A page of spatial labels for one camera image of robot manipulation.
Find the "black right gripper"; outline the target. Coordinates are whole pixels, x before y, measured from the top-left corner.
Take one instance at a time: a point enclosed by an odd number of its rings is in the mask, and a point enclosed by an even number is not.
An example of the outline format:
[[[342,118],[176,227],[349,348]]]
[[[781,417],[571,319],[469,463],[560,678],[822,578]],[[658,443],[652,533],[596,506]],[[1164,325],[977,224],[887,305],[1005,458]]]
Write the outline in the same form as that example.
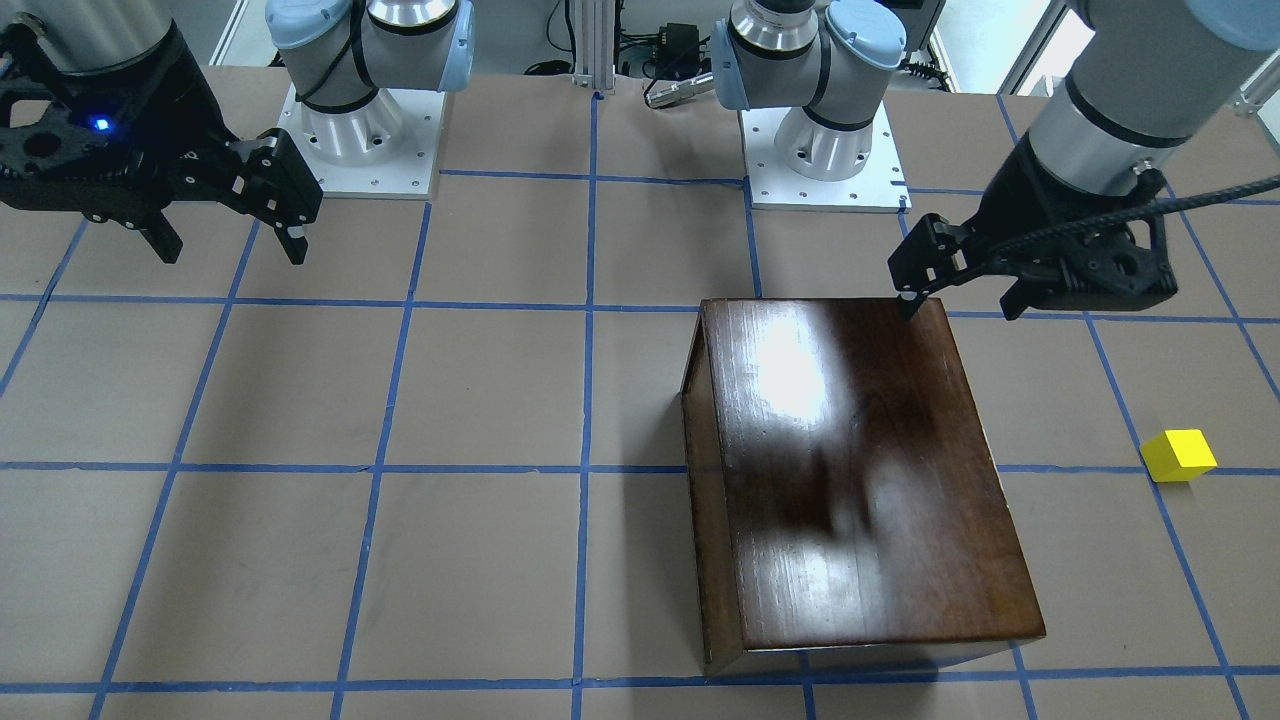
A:
[[[3,31],[14,64],[3,76],[3,201],[128,222],[161,263],[183,241],[174,201],[219,202],[273,228],[289,263],[305,263],[306,225],[323,188],[291,135],[241,140],[177,26],[106,70],[56,68],[28,24]]]

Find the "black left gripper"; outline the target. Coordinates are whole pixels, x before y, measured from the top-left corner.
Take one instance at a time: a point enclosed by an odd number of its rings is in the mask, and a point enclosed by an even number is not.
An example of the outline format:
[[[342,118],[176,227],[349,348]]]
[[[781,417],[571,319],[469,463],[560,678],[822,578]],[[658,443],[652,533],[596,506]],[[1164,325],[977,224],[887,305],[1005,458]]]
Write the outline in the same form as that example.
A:
[[[1179,284],[1161,217],[1146,220],[1149,246],[1140,246],[1126,223],[1033,240],[1018,249],[1006,245],[1051,225],[1148,205],[1164,183],[1158,169],[1126,177],[1135,187],[1121,196],[1075,190],[1043,168],[1029,136],[1023,136],[974,217],[955,225],[928,213],[890,255],[900,316],[910,322],[929,296],[966,282],[966,264],[983,275],[1014,277],[1000,299],[1009,322],[1028,309],[1139,311],[1170,300]]]

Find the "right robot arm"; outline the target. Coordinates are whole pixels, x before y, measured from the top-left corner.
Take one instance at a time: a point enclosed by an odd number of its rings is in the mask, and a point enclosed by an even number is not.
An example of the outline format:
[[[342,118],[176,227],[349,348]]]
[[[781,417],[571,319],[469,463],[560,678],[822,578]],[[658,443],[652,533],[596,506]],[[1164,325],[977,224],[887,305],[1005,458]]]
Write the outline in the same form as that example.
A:
[[[218,202],[303,263],[323,201],[305,149],[353,167],[404,146],[393,94],[467,87],[474,5],[270,1],[265,19],[300,126],[242,138],[164,3],[5,1],[3,202],[114,222],[166,264],[183,243],[165,209]]]

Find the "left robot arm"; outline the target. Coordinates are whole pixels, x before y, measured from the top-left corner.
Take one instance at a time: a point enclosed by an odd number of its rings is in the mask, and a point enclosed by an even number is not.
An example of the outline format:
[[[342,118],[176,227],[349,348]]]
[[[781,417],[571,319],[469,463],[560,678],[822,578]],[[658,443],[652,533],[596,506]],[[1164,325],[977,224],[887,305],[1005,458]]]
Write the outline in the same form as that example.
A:
[[[1009,320],[1028,309],[1135,313],[1178,281],[1165,217],[1277,187],[1268,177],[1161,199],[1164,165],[1276,50],[1275,1],[1074,1],[1093,31],[1060,88],[997,170],[977,213],[925,214],[888,260],[899,310],[978,277],[1007,275]],[[904,23],[877,1],[736,1],[710,33],[730,110],[783,108],[783,161],[844,181],[906,55]]]

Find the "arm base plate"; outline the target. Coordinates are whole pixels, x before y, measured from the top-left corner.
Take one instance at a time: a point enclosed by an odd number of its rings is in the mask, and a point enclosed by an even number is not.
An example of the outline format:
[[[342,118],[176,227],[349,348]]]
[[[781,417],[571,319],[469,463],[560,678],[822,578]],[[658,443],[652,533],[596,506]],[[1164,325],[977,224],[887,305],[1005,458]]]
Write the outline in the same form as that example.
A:
[[[884,105],[855,131],[818,126],[801,108],[739,113],[756,210],[899,213],[913,201]]]
[[[305,106],[288,88],[279,127],[297,142],[326,199],[428,201],[451,94],[381,88],[346,114]]]

